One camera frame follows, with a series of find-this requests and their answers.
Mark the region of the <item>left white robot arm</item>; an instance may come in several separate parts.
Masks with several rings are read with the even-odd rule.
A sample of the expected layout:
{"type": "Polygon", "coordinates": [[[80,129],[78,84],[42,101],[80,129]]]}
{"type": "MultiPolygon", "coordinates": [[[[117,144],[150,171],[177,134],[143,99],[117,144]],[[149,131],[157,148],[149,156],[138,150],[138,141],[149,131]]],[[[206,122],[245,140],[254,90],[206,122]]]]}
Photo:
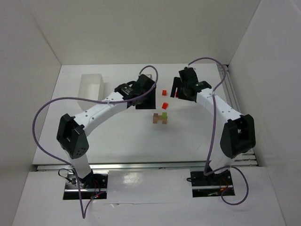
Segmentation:
{"type": "Polygon", "coordinates": [[[89,149],[87,137],[103,122],[115,114],[132,106],[136,109],[155,109],[156,90],[155,81],[145,74],[138,76],[138,80],[121,84],[106,97],[104,104],[97,104],[74,116],[65,114],[61,117],[56,139],[69,155],[79,181],[84,187],[103,179],[93,173],[89,166],[86,152],[89,149]]]}

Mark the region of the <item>long natural wood plank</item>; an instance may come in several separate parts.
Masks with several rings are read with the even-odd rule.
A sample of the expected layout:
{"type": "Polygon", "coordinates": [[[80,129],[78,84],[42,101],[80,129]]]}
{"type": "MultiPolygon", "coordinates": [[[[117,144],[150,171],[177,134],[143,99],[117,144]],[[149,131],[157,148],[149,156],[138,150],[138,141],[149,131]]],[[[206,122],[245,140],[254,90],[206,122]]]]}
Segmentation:
{"type": "Polygon", "coordinates": [[[153,119],[158,119],[158,121],[162,121],[162,115],[159,115],[158,118],[153,118],[153,119]]]}

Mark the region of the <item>white perforated plastic box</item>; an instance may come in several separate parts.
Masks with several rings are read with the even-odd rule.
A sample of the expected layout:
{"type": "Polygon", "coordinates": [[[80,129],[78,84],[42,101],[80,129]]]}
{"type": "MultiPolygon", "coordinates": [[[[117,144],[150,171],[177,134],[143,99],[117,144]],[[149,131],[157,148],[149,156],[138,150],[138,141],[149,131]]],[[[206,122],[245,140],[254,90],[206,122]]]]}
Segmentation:
{"type": "Polygon", "coordinates": [[[104,81],[100,73],[82,74],[78,98],[102,101],[104,96],[104,81]]]}

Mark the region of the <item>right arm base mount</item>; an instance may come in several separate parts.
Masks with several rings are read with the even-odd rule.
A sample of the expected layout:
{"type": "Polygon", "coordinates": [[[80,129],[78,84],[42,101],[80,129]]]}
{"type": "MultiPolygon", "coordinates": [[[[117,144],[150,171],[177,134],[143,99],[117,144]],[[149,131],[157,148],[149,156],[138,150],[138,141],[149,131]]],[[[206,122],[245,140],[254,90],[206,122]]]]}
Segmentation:
{"type": "Polygon", "coordinates": [[[205,176],[203,171],[191,171],[190,177],[186,179],[192,186],[193,198],[234,196],[232,177],[229,170],[220,175],[212,174],[205,176]]]}

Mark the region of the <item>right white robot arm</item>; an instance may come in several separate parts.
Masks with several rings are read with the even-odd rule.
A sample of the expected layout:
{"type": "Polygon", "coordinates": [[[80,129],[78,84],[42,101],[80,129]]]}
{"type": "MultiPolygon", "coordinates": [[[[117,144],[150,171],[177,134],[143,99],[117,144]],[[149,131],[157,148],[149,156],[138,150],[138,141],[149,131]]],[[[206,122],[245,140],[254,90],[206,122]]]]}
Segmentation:
{"type": "Polygon", "coordinates": [[[216,94],[216,89],[206,81],[199,81],[195,70],[185,67],[174,77],[171,97],[193,101],[208,110],[214,117],[213,126],[220,119],[223,130],[219,144],[214,146],[215,134],[212,134],[209,154],[216,152],[214,157],[207,157],[204,176],[214,177],[227,171],[235,158],[252,149],[256,144],[254,119],[251,115],[233,109],[216,94]]]}

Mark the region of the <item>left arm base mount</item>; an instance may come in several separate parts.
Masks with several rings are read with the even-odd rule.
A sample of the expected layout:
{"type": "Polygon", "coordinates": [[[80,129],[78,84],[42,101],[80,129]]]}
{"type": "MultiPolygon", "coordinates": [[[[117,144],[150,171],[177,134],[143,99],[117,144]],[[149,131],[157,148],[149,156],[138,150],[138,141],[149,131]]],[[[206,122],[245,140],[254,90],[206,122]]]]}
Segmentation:
{"type": "Polygon", "coordinates": [[[61,168],[58,171],[58,176],[65,180],[63,200],[79,199],[78,182],[83,200],[107,199],[108,173],[94,173],[88,179],[79,181],[73,173],[73,170],[66,168],[61,168]]]}

